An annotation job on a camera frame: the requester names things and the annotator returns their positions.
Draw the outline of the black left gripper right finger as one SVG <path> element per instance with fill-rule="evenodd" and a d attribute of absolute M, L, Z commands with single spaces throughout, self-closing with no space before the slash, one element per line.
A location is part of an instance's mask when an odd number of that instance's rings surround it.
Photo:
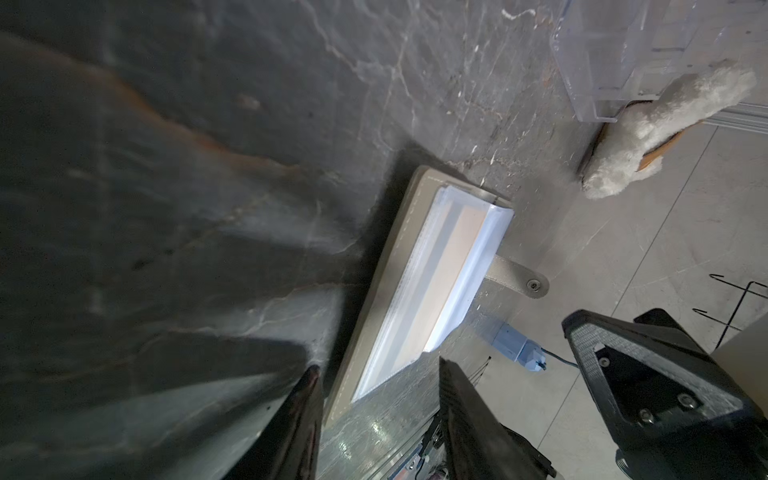
<path fill-rule="evenodd" d="M 506 432 L 458 364 L 439 360 L 440 418 L 451 479 L 538 479 L 533 459 Z"/>

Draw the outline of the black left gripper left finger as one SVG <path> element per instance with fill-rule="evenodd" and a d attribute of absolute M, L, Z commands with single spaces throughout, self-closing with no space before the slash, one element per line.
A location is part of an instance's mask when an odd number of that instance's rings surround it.
<path fill-rule="evenodd" d="M 320 368 L 310 366 L 227 479 L 314 479 L 322 429 Z"/>

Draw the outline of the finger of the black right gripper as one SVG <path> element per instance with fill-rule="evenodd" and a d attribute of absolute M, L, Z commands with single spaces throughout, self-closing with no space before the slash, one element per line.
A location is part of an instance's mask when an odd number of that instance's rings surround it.
<path fill-rule="evenodd" d="M 766 478 L 763 410 L 665 310 L 562 328 L 629 478 Z"/>

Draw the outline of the clear acrylic organizer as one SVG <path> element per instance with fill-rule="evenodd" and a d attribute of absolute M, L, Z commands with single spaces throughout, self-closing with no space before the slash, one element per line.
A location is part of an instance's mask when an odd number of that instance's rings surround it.
<path fill-rule="evenodd" d="M 576 118 L 613 123 L 675 79 L 767 45 L 764 1 L 568 1 L 550 46 Z"/>

